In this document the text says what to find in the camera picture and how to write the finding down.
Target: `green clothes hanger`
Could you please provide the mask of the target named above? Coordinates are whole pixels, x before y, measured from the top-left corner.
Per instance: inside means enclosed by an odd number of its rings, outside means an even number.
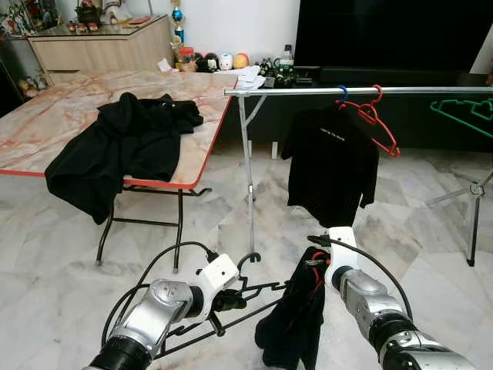
[[[457,118],[455,116],[452,116],[450,113],[446,113],[445,111],[443,111],[441,109],[442,106],[444,104],[448,104],[448,103],[459,105],[459,106],[470,105],[472,114],[474,114],[475,116],[477,116],[481,119],[487,120],[489,123],[492,123],[492,121],[493,121],[493,98],[483,100],[482,102],[479,102],[479,103],[472,102],[471,100],[454,100],[454,99],[451,99],[451,100],[442,100],[440,102],[433,102],[432,104],[430,104],[431,110],[434,110],[435,112],[443,114],[444,116],[446,116],[448,118],[452,118],[453,120],[455,120],[459,123],[462,123],[463,125],[466,125],[467,127],[471,128],[473,130],[476,130],[479,133],[482,133],[483,135],[486,135],[490,139],[493,139],[492,133],[484,131],[483,129],[480,129],[474,125],[471,125],[470,123],[467,123],[467,122],[463,121],[462,119]],[[485,116],[483,113],[481,113],[479,111],[479,108],[483,105],[486,105],[486,107],[488,108],[489,114],[487,116]]]

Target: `red table edge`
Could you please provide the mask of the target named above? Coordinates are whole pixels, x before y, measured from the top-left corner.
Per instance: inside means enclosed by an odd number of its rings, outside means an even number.
[[[171,189],[183,189],[190,190],[195,189],[195,187],[199,184],[200,179],[202,178],[203,171],[206,169],[207,161],[209,160],[209,156],[213,151],[214,144],[216,143],[217,136],[219,135],[219,131],[221,130],[221,126],[223,125],[224,117],[231,103],[231,96],[228,99],[228,103],[223,111],[223,115],[221,116],[221,120],[219,121],[219,125],[214,133],[214,137],[212,142],[210,143],[209,150],[207,151],[206,158],[202,163],[202,167],[200,168],[199,176],[194,183],[167,183],[166,181],[160,180],[141,180],[141,179],[124,179],[123,183],[127,185],[137,185],[141,187],[165,187]],[[1,175],[15,175],[15,176],[27,176],[27,177],[45,177],[43,172],[30,172],[30,171],[17,171],[17,170],[0,170]]]

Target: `black t-shirt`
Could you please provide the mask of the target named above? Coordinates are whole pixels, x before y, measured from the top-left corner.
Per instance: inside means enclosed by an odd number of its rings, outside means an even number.
[[[291,161],[288,206],[303,206],[323,227],[352,226],[373,203],[378,149],[335,106],[298,113],[281,154]]]

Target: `white marble floor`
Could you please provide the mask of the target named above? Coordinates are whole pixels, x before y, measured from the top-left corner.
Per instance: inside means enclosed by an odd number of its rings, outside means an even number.
[[[201,186],[213,192],[185,199],[183,240],[196,240],[238,261],[248,252],[247,206],[241,149],[220,143]],[[418,327],[466,355],[480,370],[493,364],[493,185],[481,202],[476,267],[465,263],[468,196],[432,208],[426,200],[468,185],[493,167],[491,154],[403,150],[399,159],[382,155],[376,201],[359,209],[354,229],[359,245],[383,261],[403,284]],[[270,160],[269,148],[253,152],[257,202],[257,250],[248,264],[253,282],[288,279],[309,245],[308,234],[323,232],[302,208],[287,207],[289,162]],[[169,220],[176,199],[124,193],[116,214]],[[174,242],[175,230],[114,224],[101,267],[94,265],[102,227],[50,195],[43,179],[0,177],[0,356],[1,369],[79,369],[99,350],[102,326],[112,305],[133,284],[152,257]],[[200,251],[184,247],[178,276],[172,256],[151,278],[188,279],[204,265]],[[388,281],[371,263],[366,271]],[[245,310],[273,300],[263,293]],[[239,312],[220,317],[233,320]],[[256,316],[164,358],[154,368],[265,368],[253,341]],[[336,294],[327,293],[317,368],[378,369],[377,357]],[[198,333],[209,331],[205,323]],[[191,338],[173,338],[167,345]]]

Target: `black tv screen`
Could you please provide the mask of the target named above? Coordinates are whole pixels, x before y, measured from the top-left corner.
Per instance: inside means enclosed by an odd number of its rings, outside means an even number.
[[[296,66],[468,72],[493,1],[300,1]]]

